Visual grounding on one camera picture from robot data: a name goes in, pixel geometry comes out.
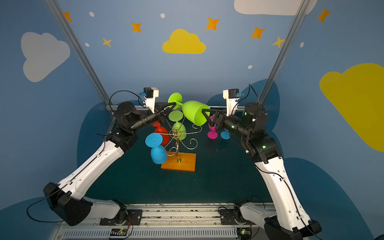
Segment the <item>right circuit board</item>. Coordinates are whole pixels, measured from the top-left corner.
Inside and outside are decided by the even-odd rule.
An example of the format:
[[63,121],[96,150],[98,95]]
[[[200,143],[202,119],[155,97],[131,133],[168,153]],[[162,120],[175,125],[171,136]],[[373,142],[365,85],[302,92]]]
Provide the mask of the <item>right circuit board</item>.
[[237,229],[237,240],[250,240],[252,238],[252,230],[250,229]]

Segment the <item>left circuit board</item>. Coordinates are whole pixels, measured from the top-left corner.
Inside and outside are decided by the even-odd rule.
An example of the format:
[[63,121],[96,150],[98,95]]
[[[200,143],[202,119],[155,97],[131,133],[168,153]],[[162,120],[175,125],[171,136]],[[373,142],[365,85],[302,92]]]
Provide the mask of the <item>left circuit board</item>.
[[114,240],[114,239],[125,239],[128,236],[128,229],[111,229],[110,230],[110,235],[109,235],[109,240]]

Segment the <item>aluminium frame right post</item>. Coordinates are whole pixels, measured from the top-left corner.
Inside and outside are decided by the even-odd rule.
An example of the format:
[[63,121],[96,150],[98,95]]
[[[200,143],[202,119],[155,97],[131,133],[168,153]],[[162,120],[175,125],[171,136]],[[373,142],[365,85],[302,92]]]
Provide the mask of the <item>aluminium frame right post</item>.
[[269,77],[267,78],[267,81],[261,91],[261,94],[259,96],[260,103],[263,104],[270,92],[270,89],[278,76],[278,73],[284,63],[284,60],[290,50],[290,47],[295,40],[295,37],[306,17],[307,9],[309,8],[311,1],[310,0],[304,0],[299,5],[298,11],[293,19],[293,22],[287,32],[286,39],[283,42],[283,46],[280,48],[277,59],[273,65],[273,68],[270,72]]

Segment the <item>aluminium frame post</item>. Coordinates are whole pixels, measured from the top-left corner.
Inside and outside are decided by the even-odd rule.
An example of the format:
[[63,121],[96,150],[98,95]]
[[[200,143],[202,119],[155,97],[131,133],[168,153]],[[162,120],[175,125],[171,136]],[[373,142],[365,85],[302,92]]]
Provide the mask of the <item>aluminium frame post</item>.
[[267,81],[261,91],[261,94],[259,96],[260,103],[263,104],[270,92],[270,89],[278,76],[278,73],[284,63],[284,60],[290,50],[290,47],[295,40],[295,37],[306,17],[307,9],[309,8],[311,1],[310,0],[304,0],[299,5],[298,11],[293,19],[293,22],[287,32],[286,39],[283,42],[283,46],[280,48],[277,59],[273,65],[273,68],[270,72],[269,77],[267,78]]
[[62,8],[58,1],[52,1],[52,0],[45,0],[45,3],[47,4],[48,8],[50,9],[51,13],[53,14],[54,18],[56,19],[58,25],[62,29],[63,33],[69,40],[72,48],[74,49],[75,53],[77,54],[80,62],[82,63],[84,69],[86,70],[88,76],[90,77],[91,81],[93,82],[94,86],[96,87],[98,93],[100,94],[102,100],[106,104],[106,110],[109,112],[113,112],[112,107],[109,105],[109,99],[110,96],[108,95],[107,91],[105,90],[100,78],[98,77],[95,69],[93,68],[89,58],[87,57],[85,50],[83,49],[80,41],[78,40],[74,30],[72,29],[70,22],[66,19],[64,12],[62,11]]

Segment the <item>left floor edge rail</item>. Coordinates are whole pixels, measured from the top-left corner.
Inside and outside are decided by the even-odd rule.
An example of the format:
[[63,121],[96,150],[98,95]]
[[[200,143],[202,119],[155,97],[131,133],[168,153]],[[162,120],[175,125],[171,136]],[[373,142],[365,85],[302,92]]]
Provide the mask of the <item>left floor edge rail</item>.
[[110,122],[110,125],[108,127],[108,130],[107,130],[107,135],[110,134],[112,132],[112,130],[114,129],[115,127],[115,124],[116,124],[116,118],[113,117],[111,122]]

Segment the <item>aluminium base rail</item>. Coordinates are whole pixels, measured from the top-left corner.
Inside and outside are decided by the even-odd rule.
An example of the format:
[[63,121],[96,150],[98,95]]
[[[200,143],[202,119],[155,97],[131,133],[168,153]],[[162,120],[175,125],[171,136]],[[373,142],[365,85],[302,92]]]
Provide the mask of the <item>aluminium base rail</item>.
[[[236,239],[237,229],[252,230],[252,238],[264,229],[256,224],[245,221],[240,214],[239,224],[227,225],[222,223],[218,212],[219,207],[232,209],[238,207],[232,203],[208,203],[208,204],[136,204],[126,205],[131,214],[139,214],[135,217],[140,220],[138,225],[133,226],[101,226],[101,219],[85,219],[75,226],[69,226],[62,219],[57,223],[51,239],[53,240],[109,240],[111,229],[128,229],[129,233],[125,239]],[[275,211],[273,203],[253,203],[272,213]]]

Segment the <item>circuit board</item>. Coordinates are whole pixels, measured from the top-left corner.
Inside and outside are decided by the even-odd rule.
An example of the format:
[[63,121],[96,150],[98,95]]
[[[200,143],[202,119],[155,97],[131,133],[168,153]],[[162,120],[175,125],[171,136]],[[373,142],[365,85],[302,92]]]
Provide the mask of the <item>circuit board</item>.
[[250,229],[237,229],[237,240],[250,240],[252,238],[252,230]]
[[128,229],[111,229],[110,230],[110,235],[109,235],[109,240],[114,240],[114,239],[125,239],[128,236]]

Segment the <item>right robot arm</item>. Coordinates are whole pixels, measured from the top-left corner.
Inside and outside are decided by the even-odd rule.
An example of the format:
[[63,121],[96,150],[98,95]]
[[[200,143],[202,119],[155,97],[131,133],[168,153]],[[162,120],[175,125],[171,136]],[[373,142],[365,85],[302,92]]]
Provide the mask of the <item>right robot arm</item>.
[[268,114],[260,103],[245,105],[241,117],[227,115],[224,110],[201,110],[210,126],[217,126],[239,136],[241,145],[261,174],[275,206],[267,213],[253,203],[238,209],[245,221],[265,230],[270,240],[302,240],[322,231],[302,207],[287,175],[277,142],[266,133]]

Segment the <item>pink wine glass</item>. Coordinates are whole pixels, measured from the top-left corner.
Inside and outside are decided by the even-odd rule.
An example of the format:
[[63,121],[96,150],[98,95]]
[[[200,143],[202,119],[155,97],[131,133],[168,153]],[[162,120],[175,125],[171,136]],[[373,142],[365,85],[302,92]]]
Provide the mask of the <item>pink wine glass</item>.
[[208,132],[207,136],[209,139],[214,140],[218,138],[218,133],[217,133],[217,125],[214,125],[213,127],[211,125],[208,125],[210,131]]

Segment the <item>aluminium frame left post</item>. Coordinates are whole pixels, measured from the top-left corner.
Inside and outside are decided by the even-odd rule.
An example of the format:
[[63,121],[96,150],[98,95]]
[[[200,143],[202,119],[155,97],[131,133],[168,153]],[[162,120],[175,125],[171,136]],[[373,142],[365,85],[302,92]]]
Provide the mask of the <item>aluminium frame left post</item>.
[[77,54],[80,62],[82,63],[84,69],[86,70],[88,76],[90,77],[91,81],[93,82],[94,86],[96,87],[98,93],[100,94],[102,100],[106,104],[106,110],[109,112],[113,112],[112,107],[109,105],[109,99],[110,96],[108,95],[107,91],[105,90],[100,78],[98,77],[95,69],[93,68],[89,58],[87,57],[85,50],[83,49],[80,41],[78,40],[74,30],[72,29],[70,22],[66,19],[64,12],[62,11],[62,8],[58,1],[52,1],[52,0],[45,0],[45,3],[47,4],[48,8],[50,9],[51,13],[53,14],[54,18],[56,19],[58,25],[62,29],[63,33],[69,40],[72,48],[74,49],[75,53]]

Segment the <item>orange wooden rack base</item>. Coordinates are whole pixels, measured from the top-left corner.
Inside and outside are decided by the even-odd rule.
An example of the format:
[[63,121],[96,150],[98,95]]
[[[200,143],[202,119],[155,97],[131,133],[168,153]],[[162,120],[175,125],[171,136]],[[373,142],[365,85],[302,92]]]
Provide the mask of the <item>orange wooden rack base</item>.
[[165,163],[161,165],[162,170],[195,172],[196,154],[178,153],[178,155],[168,156]]

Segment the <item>blue wine glass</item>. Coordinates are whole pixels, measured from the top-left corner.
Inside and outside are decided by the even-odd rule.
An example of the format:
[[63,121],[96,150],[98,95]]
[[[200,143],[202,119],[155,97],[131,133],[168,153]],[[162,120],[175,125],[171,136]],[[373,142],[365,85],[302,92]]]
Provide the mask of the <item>blue wine glass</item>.
[[162,146],[163,137],[158,133],[152,133],[146,137],[145,144],[151,148],[151,158],[155,164],[162,165],[168,160],[165,148]]
[[224,140],[229,140],[231,138],[229,131],[223,131],[220,134],[221,138]]

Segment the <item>green wine glass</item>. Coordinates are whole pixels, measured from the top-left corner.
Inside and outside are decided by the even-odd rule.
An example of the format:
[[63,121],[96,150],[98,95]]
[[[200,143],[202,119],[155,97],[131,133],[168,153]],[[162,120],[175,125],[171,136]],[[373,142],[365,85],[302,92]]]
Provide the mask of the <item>green wine glass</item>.
[[183,112],[179,110],[172,111],[169,114],[169,120],[171,122],[174,122],[172,126],[172,130],[174,133],[177,133],[178,138],[180,140],[184,140],[187,137],[187,130],[184,124],[182,123],[182,120],[184,119]]
[[207,122],[203,110],[209,110],[210,107],[208,105],[198,101],[188,101],[183,103],[183,97],[180,93],[171,94],[168,103],[176,103],[176,108],[181,106],[185,117],[196,126],[202,126]]

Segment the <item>aluminium frame back bar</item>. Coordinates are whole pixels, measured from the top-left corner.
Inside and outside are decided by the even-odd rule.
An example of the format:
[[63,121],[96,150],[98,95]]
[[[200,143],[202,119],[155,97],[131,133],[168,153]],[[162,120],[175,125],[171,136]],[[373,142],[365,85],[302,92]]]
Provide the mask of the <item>aluminium frame back bar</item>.
[[[106,105],[106,110],[107,111],[117,111],[117,108],[118,108],[118,105]],[[135,108],[138,110],[138,111],[146,111],[148,110],[149,108],[143,108],[141,106],[135,106]],[[210,109],[215,109],[215,110],[227,110],[227,107],[226,106],[210,106]],[[245,106],[237,106],[237,111],[243,111],[245,109]]]

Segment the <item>red wine glass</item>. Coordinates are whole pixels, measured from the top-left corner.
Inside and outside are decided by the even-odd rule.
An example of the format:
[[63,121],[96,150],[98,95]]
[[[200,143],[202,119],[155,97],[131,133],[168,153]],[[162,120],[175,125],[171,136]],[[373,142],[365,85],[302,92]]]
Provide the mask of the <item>red wine glass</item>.
[[152,126],[156,128],[154,133],[161,135],[161,137],[163,139],[161,145],[166,146],[171,140],[170,135],[169,135],[169,131],[165,127],[163,127],[160,124],[160,122],[155,122],[152,124]]

